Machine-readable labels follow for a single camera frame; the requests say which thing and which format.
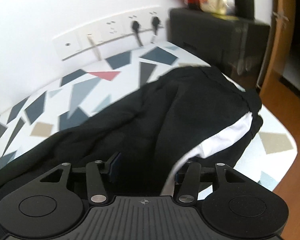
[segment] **black plug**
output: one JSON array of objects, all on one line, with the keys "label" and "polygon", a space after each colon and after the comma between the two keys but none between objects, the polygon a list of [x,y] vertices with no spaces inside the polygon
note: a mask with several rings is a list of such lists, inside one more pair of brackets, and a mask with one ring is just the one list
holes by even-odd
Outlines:
[{"label": "black plug", "polygon": [[143,47],[143,44],[142,44],[142,42],[140,40],[140,36],[139,36],[140,24],[137,21],[133,21],[131,27],[132,27],[132,30],[134,31],[134,33],[137,37],[137,41],[139,43],[139,46]]},{"label": "black plug", "polygon": [[152,38],[151,43],[154,43],[155,36],[157,36],[157,29],[159,28],[160,23],[161,23],[161,21],[158,17],[155,16],[152,18],[152,26],[153,26],[154,36]]}]

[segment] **wall socket panel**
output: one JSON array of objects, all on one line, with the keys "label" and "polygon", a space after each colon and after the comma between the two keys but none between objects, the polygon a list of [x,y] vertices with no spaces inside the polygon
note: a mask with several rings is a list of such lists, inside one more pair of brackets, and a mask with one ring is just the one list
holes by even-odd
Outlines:
[{"label": "wall socket panel", "polygon": [[131,25],[135,20],[141,25],[140,32],[152,30],[155,16],[161,20],[159,28],[164,28],[167,15],[161,6],[140,8],[82,25],[54,38],[53,44],[59,57],[65,59],[92,47],[88,35],[96,45],[131,35]]}]

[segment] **white lining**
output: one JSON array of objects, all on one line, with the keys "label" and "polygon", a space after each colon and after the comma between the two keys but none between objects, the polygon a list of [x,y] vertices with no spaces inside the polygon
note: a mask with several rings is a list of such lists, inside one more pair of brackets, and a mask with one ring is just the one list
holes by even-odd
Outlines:
[{"label": "white lining", "polygon": [[250,130],[251,124],[252,113],[248,112],[233,125],[230,125],[219,133],[209,137],[208,139],[205,139],[202,143],[183,155],[183,157],[173,165],[172,170],[165,181],[161,195],[171,195],[172,188],[174,188],[174,176],[188,159],[197,155],[199,155],[201,158],[207,158],[232,146]]}]

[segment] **silver screw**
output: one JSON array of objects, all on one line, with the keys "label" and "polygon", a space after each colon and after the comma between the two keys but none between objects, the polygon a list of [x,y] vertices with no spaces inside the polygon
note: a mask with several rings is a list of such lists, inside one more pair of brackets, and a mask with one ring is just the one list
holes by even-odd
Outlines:
[{"label": "silver screw", "polygon": [[91,201],[94,203],[102,203],[107,200],[106,196],[103,195],[94,195],[91,197]]},{"label": "silver screw", "polygon": [[191,195],[182,195],[179,197],[179,200],[184,203],[190,203],[194,200],[194,197]]}]

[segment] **wooden floor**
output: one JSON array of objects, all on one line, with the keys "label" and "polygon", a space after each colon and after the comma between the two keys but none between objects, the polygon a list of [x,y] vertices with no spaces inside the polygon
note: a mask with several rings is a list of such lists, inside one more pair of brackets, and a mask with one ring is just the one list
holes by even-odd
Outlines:
[{"label": "wooden floor", "polygon": [[274,192],[289,207],[289,220],[282,233],[285,240],[300,240],[300,99],[278,80],[272,80],[262,95],[263,104],[294,137],[298,155]]}]

